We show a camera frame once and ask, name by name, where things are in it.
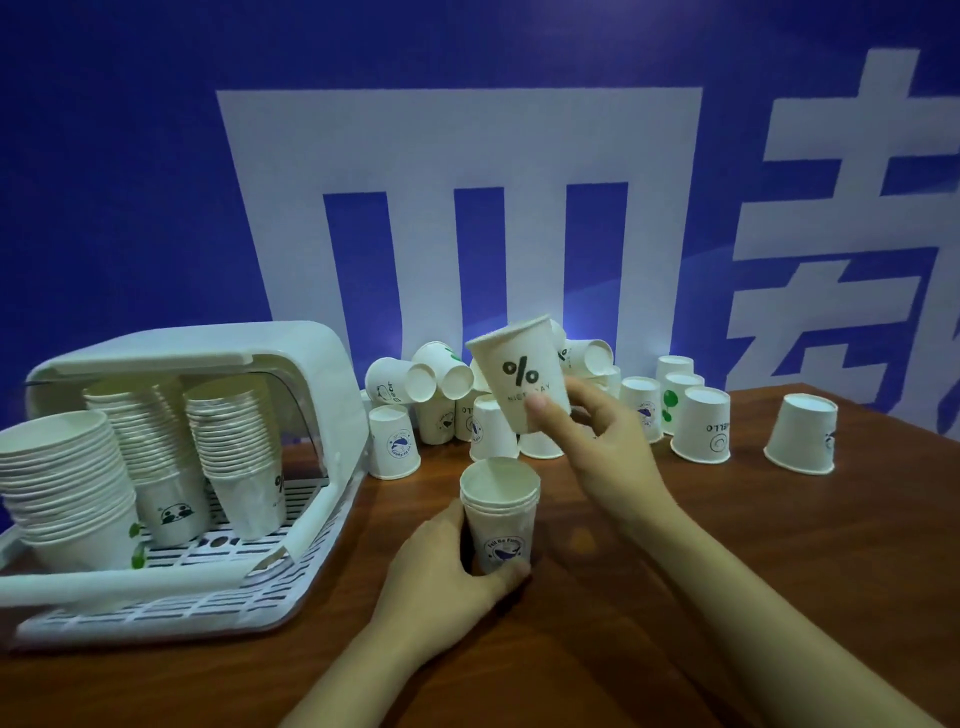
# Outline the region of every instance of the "wall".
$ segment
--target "wall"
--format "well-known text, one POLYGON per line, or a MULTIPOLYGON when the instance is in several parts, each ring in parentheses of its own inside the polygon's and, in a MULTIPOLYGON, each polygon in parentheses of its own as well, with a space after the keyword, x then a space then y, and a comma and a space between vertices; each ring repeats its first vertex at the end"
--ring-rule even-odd
POLYGON ((6 4, 0 424, 134 329, 316 319, 362 377, 549 310, 960 437, 957 11, 407 5, 6 4))

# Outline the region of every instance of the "right hand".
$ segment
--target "right hand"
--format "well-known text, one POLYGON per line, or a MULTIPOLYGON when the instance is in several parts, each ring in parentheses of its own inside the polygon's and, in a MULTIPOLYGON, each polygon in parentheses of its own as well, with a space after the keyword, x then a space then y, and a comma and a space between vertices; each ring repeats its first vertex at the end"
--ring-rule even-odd
POLYGON ((531 394, 527 417, 566 453, 587 495, 623 525, 662 525, 682 511, 670 496, 653 452, 643 435, 639 415, 592 384, 566 377, 570 403, 587 410, 574 416, 592 427, 580 427, 546 395, 531 394))

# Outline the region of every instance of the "left hand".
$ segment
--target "left hand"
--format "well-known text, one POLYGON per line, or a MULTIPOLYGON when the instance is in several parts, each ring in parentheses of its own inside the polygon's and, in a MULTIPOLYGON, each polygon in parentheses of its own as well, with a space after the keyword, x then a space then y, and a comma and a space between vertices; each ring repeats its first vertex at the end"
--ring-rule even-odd
POLYGON ((487 576, 460 563, 464 506, 453 500, 400 547, 373 611, 372 627, 391 632, 424 663, 459 642, 480 618, 530 574, 514 559, 487 576))

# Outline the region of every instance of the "white grid tray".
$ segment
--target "white grid tray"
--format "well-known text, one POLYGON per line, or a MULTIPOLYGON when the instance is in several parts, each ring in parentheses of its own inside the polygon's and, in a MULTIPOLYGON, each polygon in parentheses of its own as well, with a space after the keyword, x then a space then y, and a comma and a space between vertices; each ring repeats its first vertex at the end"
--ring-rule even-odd
MULTIPOLYGON (((363 480, 357 473, 330 512, 324 527, 294 563, 280 559, 245 579, 237 589, 199 595, 167 596, 115 605, 111 611, 77 614, 63 609, 43 612, 16 629, 16 649, 51 649, 95 644, 168 642, 275 628, 292 617, 317 577, 347 520, 363 480)), ((214 525, 189 546, 150 548, 148 569, 250 559, 276 550, 290 526, 322 492, 326 479, 287 481, 287 521, 274 534, 242 541, 230 529, 212 492, 214 525)))

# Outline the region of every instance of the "forearm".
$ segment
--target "forearm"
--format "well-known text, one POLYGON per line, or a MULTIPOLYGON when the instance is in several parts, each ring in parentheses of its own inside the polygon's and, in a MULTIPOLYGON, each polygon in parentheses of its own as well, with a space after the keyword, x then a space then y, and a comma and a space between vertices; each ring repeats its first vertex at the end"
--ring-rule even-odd
POLYGON ((628 536, 697 610, 778 728, 937 726, 700 528, 678 515, 628 536))
POLYGON ((373 728, 380 724, 419 667, 418 659, 396 635, 370 624, 281 726, 373 728))

